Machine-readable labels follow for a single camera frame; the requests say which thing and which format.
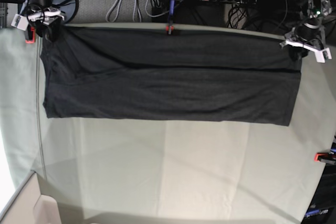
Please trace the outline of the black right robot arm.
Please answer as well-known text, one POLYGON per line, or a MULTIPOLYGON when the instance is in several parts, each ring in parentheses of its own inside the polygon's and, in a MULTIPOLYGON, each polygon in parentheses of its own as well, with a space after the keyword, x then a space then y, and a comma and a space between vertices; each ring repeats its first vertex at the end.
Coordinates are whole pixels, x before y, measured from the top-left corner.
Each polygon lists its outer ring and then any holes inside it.
POLYGON ((53 0, 20 0, 22 5, 11 26, 24 32, 25 42, 33 44, 36 37, 55 41, 58 29, 66 20, 65 12, 53 0))

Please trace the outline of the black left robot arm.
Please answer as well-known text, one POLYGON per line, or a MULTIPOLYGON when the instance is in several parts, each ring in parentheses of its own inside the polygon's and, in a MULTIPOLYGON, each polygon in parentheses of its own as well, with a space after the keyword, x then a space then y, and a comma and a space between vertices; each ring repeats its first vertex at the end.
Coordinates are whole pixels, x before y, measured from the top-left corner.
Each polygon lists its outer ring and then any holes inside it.
POLYGON ((299 61, 310 52, 316 62, 331 60, 330 48, 326 45, 326 29, 323 20, 332 13, 331 0, 297 0, 300 20, 284 35, 281 48, 287 47, 293 61, 299 61))

